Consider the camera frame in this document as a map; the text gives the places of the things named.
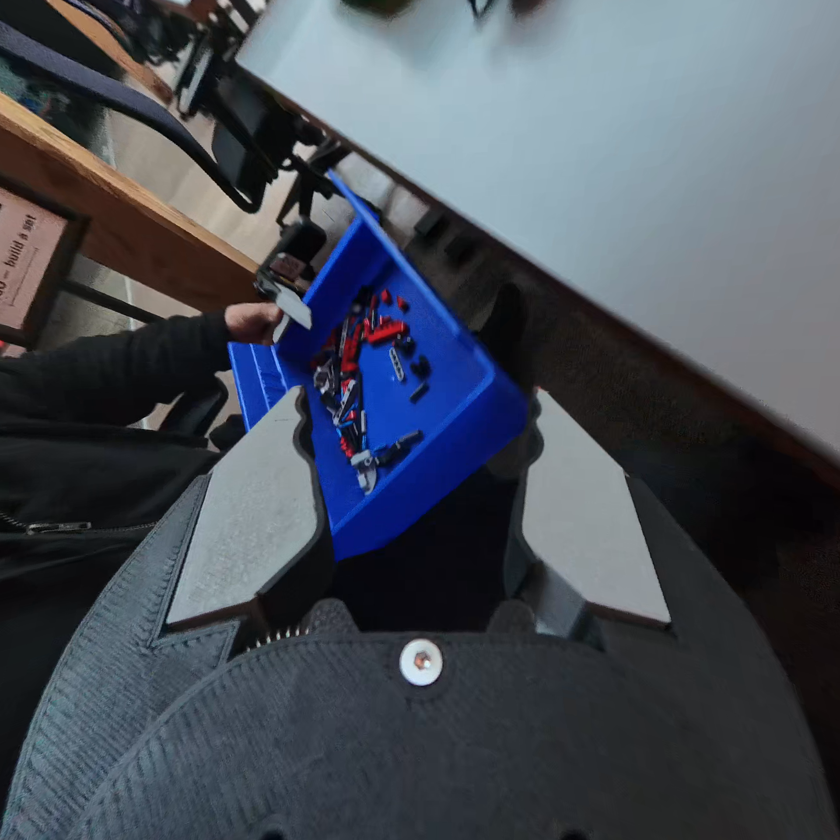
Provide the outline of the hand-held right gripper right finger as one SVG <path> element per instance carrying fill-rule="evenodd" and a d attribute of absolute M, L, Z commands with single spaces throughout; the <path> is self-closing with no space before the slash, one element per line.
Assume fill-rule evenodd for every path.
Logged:
<path fill-rule="evenodd" d="M 583 639 L 598 618 L 666 629 L 671 615 L 627 473 L 546 391 L 536 391 L 528 455 L 511 510 L 507 597 L 537 634 Z"/>

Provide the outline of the black framed paper sign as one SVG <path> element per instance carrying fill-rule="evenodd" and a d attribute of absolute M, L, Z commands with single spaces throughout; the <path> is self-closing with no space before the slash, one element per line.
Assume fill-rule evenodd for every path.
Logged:
<path fill-rule="evenodd" d="M 2 353 L 38 344 L 88 226 L 89 216 L 1 176 Z"/>

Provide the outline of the person's left forearm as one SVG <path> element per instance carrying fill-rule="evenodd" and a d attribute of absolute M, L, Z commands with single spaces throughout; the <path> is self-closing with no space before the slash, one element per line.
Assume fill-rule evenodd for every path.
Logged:
<path fill-rule="evenodd" d="M 228 370 L 231 340 L 216 312 L 2 360 L 2 424 L 138 423 Z"/>

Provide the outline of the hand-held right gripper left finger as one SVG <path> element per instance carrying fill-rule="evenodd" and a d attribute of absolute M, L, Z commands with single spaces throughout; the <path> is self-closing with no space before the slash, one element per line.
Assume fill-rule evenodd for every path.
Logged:
<path fill-rule="evenodd" d="M 308 395 L 295 385 L 211 471 L 166 616 L 293 628 L 330 585 L 330 526 Z"/>

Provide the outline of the black office chair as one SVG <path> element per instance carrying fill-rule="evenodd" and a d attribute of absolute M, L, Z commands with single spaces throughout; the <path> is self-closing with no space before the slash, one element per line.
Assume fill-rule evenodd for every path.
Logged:
<path fill-rule="evenodd" d="M 267 186 L 280 172 L 295 172 L 297 204 L 311 215 L 312 198 L 331 198 L 337 191 L 322 160 L 310 162 L 295 146 L 322 147 L 326 136 L 313 124 L 281 107 L 236 71 L 207 90 L 208 109 L 215 119 L 213 152 L 208 152 L 186 126 L 166 108 L 94 69 L 41 45 L 2 24 L 2 57 L 25 64 L 49 81 L 99 106 L 118 112 L 171 141 L 211 179 L 241 211 L 260 210 Z"/>

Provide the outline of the blue plastic bin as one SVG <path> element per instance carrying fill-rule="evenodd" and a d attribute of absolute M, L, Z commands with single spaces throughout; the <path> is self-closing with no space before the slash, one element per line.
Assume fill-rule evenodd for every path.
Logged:
<path fill-rule="evenodd" d="M 353 222 L 303 298 L 312 326 L 293 324 L 274 348 L 231 343 L 228 353 L 247 429 L 294 386 L 308 397 L 314 463 L 336 561 L 378 550 L 399 537 L 493 455 L 519 436 L 529 401 L 486 348 L 448 309 L 388 237 L 372 211 L 337 176 Z M 361 291 L 392 295 L 376 313 L 404 321 L 416 349 L 399 382 L 391 341 L 362 340 L 359 367 L 367 442 L 374 454 L 399 438 L 423 437 L 378 469 L 365 495 L 340 448 L 338 431 L 313 383 L 317 353 L 343 326 Z"/>

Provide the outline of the pile of loose lego parts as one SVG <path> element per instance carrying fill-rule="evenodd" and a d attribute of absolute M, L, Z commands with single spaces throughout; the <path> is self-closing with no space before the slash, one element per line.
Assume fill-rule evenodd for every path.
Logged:
<path fill-rule="evenodd" d="M 372 446 L 364 397 L 361 357 L 366 348 L 387 350 L 395 381 L 400 385 L 407 383 L 403 362 L 409 362 L 410 371 L 418 379 L 409 397 L 411 404 L 427 393 L 431 365 L 423 354 L 414 359 L 417 342 L 405 320 L 410 309 L 410 302 L 388 287 L 374 290 L 363 286 L 310 362 L 314 390 L 366 497 L 375 489 L 382 469 L 394 466 L 425 439 L 423 430 L 414 429 L 391 442 Z"/>

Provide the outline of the person's left hand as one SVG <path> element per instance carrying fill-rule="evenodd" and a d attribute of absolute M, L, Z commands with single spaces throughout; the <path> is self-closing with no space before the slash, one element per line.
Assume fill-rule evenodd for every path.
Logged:
<path fill-rule="evenodd" d="M 285 313 L 273 302 L 239 303 L 226 307 L 224 324 L 230 342 L 271 345 Z"/>

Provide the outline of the wooden side table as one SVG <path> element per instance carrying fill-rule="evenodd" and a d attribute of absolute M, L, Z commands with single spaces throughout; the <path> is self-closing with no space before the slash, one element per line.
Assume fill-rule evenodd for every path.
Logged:
<path fill-rule="evenodd" d="M 201 312 L 257 301 L 257 264 L 2 94 L 2 175 L 87 220 L 80 253 Z"/>

